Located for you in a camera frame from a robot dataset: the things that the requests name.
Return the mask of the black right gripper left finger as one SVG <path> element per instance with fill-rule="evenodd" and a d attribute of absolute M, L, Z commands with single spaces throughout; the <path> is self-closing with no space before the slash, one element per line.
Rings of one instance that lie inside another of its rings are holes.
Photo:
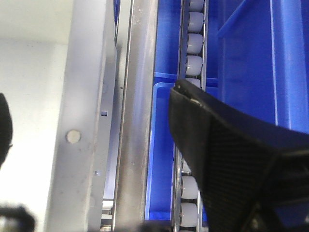
<path fill-rule="evenodd" d="M 10 109 L 3 93 L 0 94 L 0 166 L 12 147 L 13 126 Z"/>

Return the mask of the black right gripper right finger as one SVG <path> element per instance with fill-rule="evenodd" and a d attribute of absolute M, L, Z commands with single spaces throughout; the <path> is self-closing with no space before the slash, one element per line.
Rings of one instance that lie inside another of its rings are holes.
<path fill-rule="evenodd" d="M 211 232 L 306 232 L 309 136 L 195 93 L 191 172 Z"/>

